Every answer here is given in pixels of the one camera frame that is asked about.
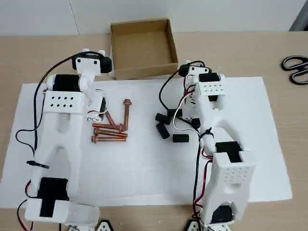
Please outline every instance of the wooden table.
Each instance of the wooden table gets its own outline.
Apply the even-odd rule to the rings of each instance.
[[[288,168],[293,200],[250,204],[239,231],[306,230],[308,226],[308,86],[296,86],[280,69],[292,54],[308,56],[307,32],[178,33],[174,35],[180,63],[204,60],[226,76],[263,76],[279,140]],[[0,166],[4,163],[14,112],[23,83],[38,82],[54,63],[87,47],[110,50],[109,35],[0,38]],[[70,63],[57,73],[72,73]],[[96,80],[108,79],[102,76]],[[191,206],[125,206],[101,209],[116,231],[180,231]],[[21,230],[15,209],[0,209],[0,231]],[[54,224],[36,230],[56,231]]]

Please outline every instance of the white wire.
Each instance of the white wire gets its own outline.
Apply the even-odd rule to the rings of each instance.
[[[108,111],[109,105],[110,105],[109,97],[103,89],[95,89],[95,91],[103,91],[105,93],[103,98],[107,99],[107,107],[106,107],[105,111],[103,111],[103,112],[98,112],[98,111],[93,110],[93,111],[89,111],[88,113],[96,113],[98,115],[105,114]]]
[[[176,130],[179,130],[179,131],[194,131],[194,132],[197,132],[198,135],[200,135],[200,133],[199,133],[198,131],[196,131],[195,129],[192,129],[192,128],[178,128],[178,127],[175,125],[175,117],[177,116],[177,113],[178,113],[179,109],[181,108],[182,103],[183,103],[184,100],[185,100],[188,96],[190,96],[191,94],[192,94],[192,92],[191,92],[191,93],[188,93],[187,95],[185,95],[185,96],[182,98],[182,100],[181,100],[180,103],[179,103],[179,106],[177,107],[177,109],[176,109],[176,111],[175,111],[175,114],[173,115],[173,120],[172,120],[172,122],[173,122],[173,126],[174,126],[174,128],[175,128]]]

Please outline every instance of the black wire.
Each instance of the black wire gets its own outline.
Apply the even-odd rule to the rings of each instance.
[[[22,201],[22,202],[19,204],[19,206],[18,206],[18,208],[17,208],[17,211],[16,211],[18,222],[19,222],[19,224],[21,225],[21,227],[23,228],[24,231],[28,231],[28,230],[26,229],[26,227],[23,226],[23,222],[21,221],[20,216],[19,216],[19,210],[20,210],[20,207],[21,207],[26,201],[27,201],[27,199],[25,199],[24,201]]]
[[[33,114],[34,114],[34,151],[36,150],[37,146],[38,146],[38,132],[36,131],[37,128],[37,94],[38,94],[38,90],[40,88],[40,86],[42,85],[43,81],[45,80],[45,78],[49,75],[49,73],[51,71],[53,71],[56,67],[60,66],[61,64],[65,63],[66,61],[75,58],[77,56],[81,56],[84,54],[96,54],[98,56],[102,56],[103,55],[101,53],[98,52],[94,52],[94,51],[84,51],[84,52],[80,52],[77,54],[74,54],[72,56],[69,56],[66,59],[63,59],[62,61],[58,62],[57,64],[55,64],[52,68],[50,68],[42,77],[42,79],[39,81],[39,84],[37,85],[37,88],[35,89],[34,92],[34,97],[33,97]]]
[[[38,122],[38,124],[37,124],[37,104],[36,104],[36,102],[37,102],[38,90],[39,90],[40,86],[42,85],[43,81],[45,80],[45,78],[49,75],[49,73],[50,73],[51,71],[53,71],[53,69],[55,69],[55,68],[58,67],[59,65],[65,63],[66,61],[68,61],[68,60],[70,60],[70,59],[72,59],[72,58],[74,58],[74,57],[76,57],[76,56],[83,55],[83,54],[96,54],[96,55],[98,55],[98,56],[103,56],[102,54],[100,54],[100,53],[98,53],[98,52],[94,52],[94,51],[84,51],[84,52],[80,52],[80,53],[74,54],[74,55],[72,55],[72,56],[70,56],[70,57],[68,57],[68,58],[66,58],[66,59],[64,59],[64,60],[62,60],[62,61],[60,61],[60,62],[58,62],[58,63],[55,64],[52,68],[50,68],[50,69],[44,74],[44,76],[42,77],[42,79],[39,81],[39,84],[37,85],[37,88],[35,89],[35,93],[34,93],[34,97],[33,97],[33,119],[34,119],[34,128],[33,128],[33,129],[20,129],[20,130],[18,130],[18,131],[16,132],[16,134],[15,134],[15,138],[16,138],[16,140],[17,140],[18,142],[20,142],[20,143],[22,143],[22,144],[24,144],[24,145],[27,145],[28,147],[31,148],[31,151],[32,151],[32,153],[33,153],[33,156],[34,156],[35,150],[36,150],[36,148],[37,148],[37,146],[38,146],[38,128],[39,128],[39,126],[40,126],[40,124],[41,124],[41,121],[42,121],[43,108],[44,108],[44,102],[45,102],[45,96],[44,96],[43,104],[42,104],[42,111],[41,111],[41,115],[40,115],[39,122]],[[34,147],[32,147],[29,143],[22,142],[21,140],[18,139],[18,137],[17,137],[17,136],[18,136],[18,133],[21,132],[21,131],[28,131],[28,132],[34,131]],[[31,196],[28,195],[28,193],[27,193],[27,191],[26,191],[26,188],[25,188],[25,193],[26,193],[26,195],[27,195],[28,197],[33,198],[33,197],[31,197]],[[16,212],[17,212],[17,219],[18,219],[19,223],[21,224],[23,230],[25,230],[25,231],[27,231],[27,230],[26,230],[26,228],[22,225],[22,221],[21,221],[21,219],[20,219],[20,217],[19,217],[19,209],[20,209],[21,205],[22,205],[23,203],[25,203],[26,201],[27,201],[27,200],[25,199],[25,200],[18,206],[17,211],[16,211]]]
[[[197,60],[197,61],[193,61],[190,63],[187,63],[187,65],[192,65],[192,64],[196,64],[196,63],[201,63],[203,67],[205,67],[205,63],[203,61]]]
[[[36,130],[39,128],[39,126],[40,126],[40,124],[41,124],[41,122],[42,122],[44,103],[45,103],[45,95],[44,95],[44,98],[43,98],[42,111],[41,111],[41,114],[40,114],[40,119],[39,119],[38,126],[37,126]],[[19,130],[15,133],[15,139],[16,139],[18,142],[20,142],[20,143],[22,143],[22,144],[27,145],[28,147],[30,147],[30,148],[31,148],[31,151],[32,151],[32,153],[33,153],[33,156],[34,156],[34,148],[32,147],[31,144],[22,142],[20,139],[18,139],[18,133],[19,133],[19,132],[22,132],[22,131],[31,132],[31,131],[34,131],[34,130],[35,130],[35,129],[19,129]]]
[[[160,103],[162,104],[162,106],[169,111],[170,109],[164,104],[164,102],[162,101],[162,91],[164,89],[164,87],[167,85],[167,83],[179,72],[180,70],[176,70],[176,72],[174,72],[167,80],[166,82],[163,84],[163,86],[161,87],[159,94],[158,94],[158,99],[160,101]]]
[[[188,63],[187,65],[191,65],[191,64],[195,64],[195,63],[201,63],[203,65],[203,67],[205,67],[205,63],[203,61],[193,61],[193,62],[190,62]],[[160,103],[162,104],[162,106],[167,110],[167,112],[170,111],[170,109],[164,104],[163,100],[162,100],[162,91],[163,89],[165,88],[165,86],[167,85],[167,83],[179,72],[180,70],[176,70],[176,72],[174,72],[167,80],[166,82],[163,84],[163,86],[161,87],[161,89],[159,90],[159,94],[158,94],[158,99],[160,101]],[[191,122],[181,118],[180,116],[176,116],[177,119],[183,121],[184,123],[190,125],[191,127],[193,127],[193,125],[191,124]]]
[[[198,174],[199,174],[199,159],[200,159],[200,152],[201,152],[201,145],[199,142],[199,147],[198,147],[198,153],[197,153],[197,160],[196,160],[196,172],[195,172],[195,177],[194,177],[194,185],[193,185],[193,202],[192,202],[192,208],[193,208],[193,214],[195,215],[195,217],[197,218],[197,223],[198,223],[198,228],[199,230],[201,230],[201,224],[200,224],[200,220],[198,218],[198,214],[196,211],[196,207],[194,206],[194,201],[196,199],[196,193],[197,193],[197,185],[198,185]]]
[[[195,199],[196,199],[196,194],[197,194],[197,185],[198,185],[198,176],[199,176],[199,159],[200,159],[200,153],[201,153],[201,145],[200,145],[200,140],[202,139],[203,136],[205,135],[212,135],[214,137],[214,135],[211,133],[211,129],[209,128],[207,130],[205,130],[204,133],[202,133],[199,136],[199,147],[198,147],[198,153],[197,153],[197,159],[196,159],[196,172],[195,172],[195,177],[194,177],[194,185],[193,185],[193,202],[192,202],[192,210],[193,210],[193,214],[196,217],[197,223],[198,223],[198,228],[199,230],[201,230],[201,224],[200,224],[200,219],[198,218],[198,214],[196,211],[196,207],[195,207]]]

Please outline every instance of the perforated panel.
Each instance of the perforated panel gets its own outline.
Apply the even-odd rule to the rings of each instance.
[[[243,183],[250,172],[250,167],[228,167],[224,169],[224,182]]]
[[[44,112],[82,114],[86,96],[82,92],[46,91]]]
[[[224,84],[221,81],[217,82],[199,82],[198,89],[203,96],[209,95],[225,95]]]

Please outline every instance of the black rubber piece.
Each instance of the black rubber piece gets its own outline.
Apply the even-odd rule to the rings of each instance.
[[[55,91],[80,91],[79,75],[56,75],[52,90]]]
[[[167,128],[165,127],[165,125],[164,125],[163,123],[157,124],[157,125],[156,125],[156,128],[157,128],[159,134],[161,135],[161,137],[162,137],[164,140],[167,139],[167,138],[170,136],[170,134],[169,134]]]
[[[212,224],[229,222],[233,220],[232,209],[229,205],[221,205],[214,212],[212,216]]]
[[[181,65],[179,69],[179,76],[186,77],[189,72],[189,67],[190,65],[187,64]]]
[[[74,70],[77,70],[76,60],[77,60],[77,62],[81,61],[79,58],[93,59],[94,64],[97,64],[97,60],[100,60],[101,73],[109,73],[109,72],[112,71],[112,61],[111,61],[111,59],[109,57],[98,56],[96,54],[81,54],[78,57],[75,56],[74,58],[72,58],[72,66],[73,66]]]
[[[200,82],[218,82],[220,81],[219,75],[217,73],[204,73],[199,74]]]
[[[169,125],[170,122],[171,122],[171,118],[170,117],[168,117],[166,115],[163,115],[163,114],[160,114],[160,113],[156,114],[155,120],[160,122],[160,123],[167,124],[167,125]]]
[[[236,141],[219,142],[215,144],[218,153],[227,153],[231,163],[242,162],[239,151],[241,147]]]
[[[188,134],[173,134],[172,141],[174,143],[188,143],[189,135]]]
[[[192,119],[191,124],[194,129],[200,128],[201,126],[200,119],[199,118]]]
[[[106,110],[106,99],[103,98],[102,104],[101,104],[101,109],[100,112],[104,112]],[[100,118],[104,119],[104,114],[99,114],[98,115]]]
[[[169,109],[168,112],[167,112],[167,116],[173,117],[174,114],[175,114],[175,111],[176,111],[176,109]],[[179,116],[179,117],[183,116],[182,109],[178,110],[177,116]]]
[[[40,181],[38,198],[42,199],[40,217],[52,218],[56,200],[68,201],[66,192],[68,180],[62,178],[43,177]]]

